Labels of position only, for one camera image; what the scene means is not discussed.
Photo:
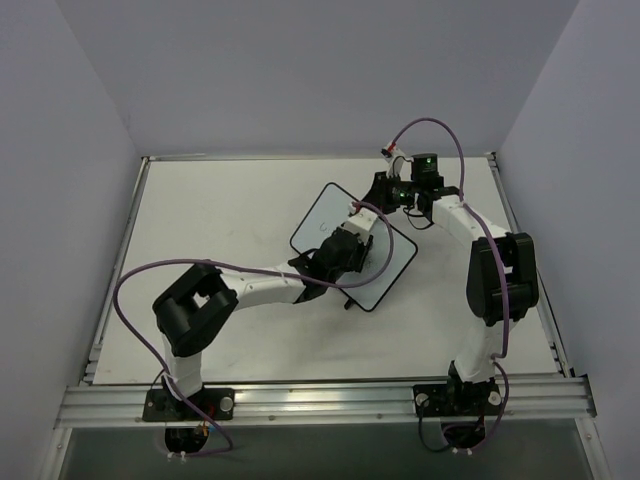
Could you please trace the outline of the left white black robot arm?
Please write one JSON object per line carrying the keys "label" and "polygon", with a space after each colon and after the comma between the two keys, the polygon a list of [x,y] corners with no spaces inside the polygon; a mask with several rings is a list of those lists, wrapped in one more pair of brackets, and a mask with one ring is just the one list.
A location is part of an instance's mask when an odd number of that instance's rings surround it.
{"label": "left white black robot arm", "polygon": [[313,253],[303,253],[267,275],[226,272],[194,265],[153,303],[169,372],[163,384],[166,408],[179,419],[194,417],[202,405],[202,351],[236,310],[314,300],[344,274],[361,272],[373,245],[371,234],[338,227]]}

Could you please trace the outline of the small black-framed whiteboard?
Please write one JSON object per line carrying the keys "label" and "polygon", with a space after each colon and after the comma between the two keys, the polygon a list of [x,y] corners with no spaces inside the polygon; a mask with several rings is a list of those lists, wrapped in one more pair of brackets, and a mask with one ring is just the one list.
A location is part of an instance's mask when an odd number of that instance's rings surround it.
{"label": "small black-framed whiteboard", "polygon": [[350,285],[343,291],[347,305],[371,312],[413,261],[418,246],[378,217],[368,233],[348,228],[355,201],[338,184],[326,184],[289,240],[298,254],[290,264],[304,276]]}

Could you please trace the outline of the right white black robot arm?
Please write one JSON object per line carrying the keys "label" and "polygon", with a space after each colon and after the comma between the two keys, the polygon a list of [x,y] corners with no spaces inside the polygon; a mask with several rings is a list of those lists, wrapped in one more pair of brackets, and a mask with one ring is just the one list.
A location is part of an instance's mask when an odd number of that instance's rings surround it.
{"label": "right white black robot arm", "polygon": [[495,381],[497,361],[508,354],[510,331],[538,303],[534,240],[476,212],[464,200],[461,186],[445,184],[435,154],[406,158],[389,147],[382,154],[388,168],[374,175],[364,201],[384,214],[415,207],[470,253],[465,293],[477,320],[443,390],[447,406],[464,413],[479,402],[479,387]]}

